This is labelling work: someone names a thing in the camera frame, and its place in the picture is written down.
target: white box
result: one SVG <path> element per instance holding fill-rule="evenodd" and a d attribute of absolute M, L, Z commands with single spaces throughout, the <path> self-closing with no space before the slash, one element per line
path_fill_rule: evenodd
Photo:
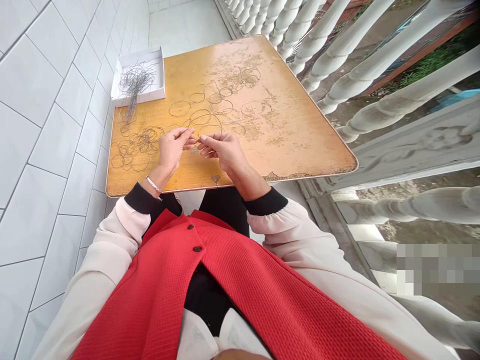
<path fill-rule="evenodd" d="M 156 73 L 153 84 L 138 95 L 138 104 L 165 98 L 165 72 L 162 47 L 153 46 L 130 55 L 121 56 L 116 61 L 116 69 L 111 87 L 111 101 L 116 108 L 128 106 L 131 100 L 131 96 L 123 94 L 120 89 L 120 79 L 122 75 L 129 71 L 132 66 L 141 63 L 144 63 L 145 67 L 153 65 L 152 69 L 156 70 Z"/>

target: silver bangle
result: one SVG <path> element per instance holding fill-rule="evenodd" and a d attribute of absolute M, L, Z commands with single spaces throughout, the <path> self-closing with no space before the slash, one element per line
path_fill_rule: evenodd
<path fill-rule="evenodd" d="M 157 185 L 154 184 L 154 182 L 152 180 L 150 180 L 149 176 L 145 176 L 145 179 L 148 180 L 148 182 L 150 183 L 151 187 L 155 189 L 155 191 L 158 193 L 158 195 L 160 195 L 162 193 L 162 190 L 160 190 Z"/>

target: wooden table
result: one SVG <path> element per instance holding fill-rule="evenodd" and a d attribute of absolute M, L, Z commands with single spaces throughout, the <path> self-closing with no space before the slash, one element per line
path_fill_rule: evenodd
<path fill-rule="evenodd" d="M 234 132 L 268 181 L 345 174 L 357 160 L 262 35 L 164 60 L 166 98 L 137 106 L 131 123 L 116 108 L 106 192 L 127 194 L 157 164 L 158 139 L 175 127 L 195 135 Z M 165 192 L 231 186 L 218 159 L 184 152 Z"/>

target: red sleeveless cardigan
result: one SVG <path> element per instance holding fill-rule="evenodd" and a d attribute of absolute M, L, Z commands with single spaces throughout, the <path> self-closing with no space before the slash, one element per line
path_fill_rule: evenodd
<path fill-rule="evenodd" d="M 278 360 L 405 359 L 255 241 L 204 212 L 176 217 L 168 210 L 146 232 L 72 359 L 175 360 L 200 261 Z"/>

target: left hand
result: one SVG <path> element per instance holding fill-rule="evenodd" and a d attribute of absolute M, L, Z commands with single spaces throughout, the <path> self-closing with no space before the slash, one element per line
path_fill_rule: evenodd
<path fill-rule="evenodd" d="M 161 136 L 158 140 L 160 150 L 158 165 L 148 174 L 150 180 L 160 190 L 164 189 L 175 170 L 179 168 L 182 151 L 193 149 L 196 142 L 193 128 L 177 127 Z M 159 196 L 147 179 L 143 179 L 140 185 L 153 197 L 157 198 Z"/>
<path fill-rule="evenodd" d="M 173 175 L 179 168 L 182 151 L 191 150 L 197 139 L 194 137 L 193 128 L 177 127 L 163 134 L 158 141 L 160 159 L 158 165 Z"/>

